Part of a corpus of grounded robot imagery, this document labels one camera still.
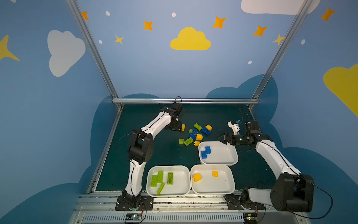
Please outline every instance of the yellow star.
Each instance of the yellow star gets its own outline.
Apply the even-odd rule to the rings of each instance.
[[[328,7],[326,13],[320,18],[320,19],[324,19],[326,22],[328,21],[329,17],[335,13],[335,11],[330,10],[330,8]]]
[[[259,35],[259,36],[262,37],[262,34],[263,34],[263,32],[265,31],[266,28],[267,28],[267,27],[257,26],[257,31],[256,31],[256,33],[255,33],[253,36]]]
[[[213,28],[215,27],[219,27],[220,29],[223,28],[223,22],[226,20],[226,18],[223,18],[223,19],[219,19],[217,16],[216,16],[216,21],[215,21],[215,24],[213,26]]]
[[[116,35],[116,38],[117,38],[116,42],[121,42],[121,44],[123,44],[123,43],[122,43],[122,39],[123,39],[124,37],[119,38],[119,37],[117,37],[117,35]]]
[[[2,58],[9,57],[16,61],[19,61],[19,59],[8,50],[8,39],[9,39],[9,35],[6,35],[0,41],[0,60]]]
[[[145,24],[145,27],[144,27],[144,29],[150,29],[150,30],[152,30],[152,24],[153,24],[153,22],[146,22],[146,21],[144,21],[144,24]]]
[[[82,12],[83,18],[87,21],[89,21],[88,17],[87,17],[87,12]]]
[[[276,39],[275,41],[273,41],[273,43],[274,43],[274,42],[277,42],[277,43],[280,45],[281,40],[283,40],[284,38],[285,38],[285,37],[281,37],[280,34],[279,34],[279,36],[277,37],[277,39]]]

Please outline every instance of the white cloud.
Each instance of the white cloud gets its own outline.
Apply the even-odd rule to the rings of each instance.
[[[304,0],[242,0],[241,9],[251,14],[296,15]],[[313,0],[308,13],[318,6],[320,0]]]
[[[52,55],[49,62],[50,70],[56,77],[63,76],[86,51],[83,40],[76,38],[70,31],[50,31],[47,45]]]

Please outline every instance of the robotic arm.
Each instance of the robotic arm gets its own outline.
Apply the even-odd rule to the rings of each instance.
[[[313,204],[314,180],[303,175],[277,149],[268,135],[263,135],[257,121],[245,123],[245,135],[239,134],[239,124],[228,123],[234,133],[224,133],[218,140],[234,146],[252,145],[272,169],[276,183],[272,189],[245,188],[241,194],[241,205],[251,208],[256,203],[275,207],[278,211],[310,212]]]
[[[128,184],[122,196],[133,210],[139,207],[144,167],[153,155],[153,139],[163,128],[182,130],[182,122],[178,120],[182,108],[182,105],[176,102],[173,103],[172,108],[165,106],[149,124],[132,131],[128,147],[130,159]]]

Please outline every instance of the blue wall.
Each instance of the blue wall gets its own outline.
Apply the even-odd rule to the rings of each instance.
[[[149,94],[161,98],[251,98],[252,95],[223,92],[221,88],[237,88],[265,73],[279,47],[273,41],[279,34],[285,36],[294,19],[294,15],[247,13],[241,9],[241,1],[235,0],[78,3],[87,12],[85,22],[119,97]],[[222,29],[212,28],[216,16],[226,18]],[[144,30],[144,21],[153,22],[153,30]],[[253,36],[258,25],[268,27],[262,37]],[[211,41],[210,48],[172,49],[171,41],[185,27],[202,31]],[[115,42],[116,36],[123,38],[123,44]],[[253,82],[250,92],[257,85]]]
[[[330,7],[336,11],[320,19]],[[331,213],[312,223],[357,223],[341,215],[358,205],[358,117],[323,81],[333,67],[358,63],[358,3],[321,1],[309,14],[253,108],[264,133],[302,173],[334,199]],[[323,215],[330,199],[315,189],[310,217]]]
[[[65,0],[1,1],[0,21],[20,60],[0,49],[0,223],[67,223],[117,107],[87,46],[63,76],[50,71],[50,31],[83,39]]]

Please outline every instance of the cloud decal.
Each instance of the cloud decal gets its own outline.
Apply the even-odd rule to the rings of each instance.
[[[70,31],[52,30],[47,36],[47,45],[52,57],[49,66],[56,77],[63,76],[83,55],[86,46]]]
[[[358,64],[350,69],[331,68],[324,74],[323,81],[329,90],[358,116]]]
[[[174,50],[203,51],[209,49],[210,46],[211,42],[205,38],[205,34],[192,27],[182,29],[178,38],[170,42],[170,47]]]
[[[241,9],[251,14],[296,15],[304,0],[242,0]],[[308,13],[318,6],[320,0],[313,0]]]

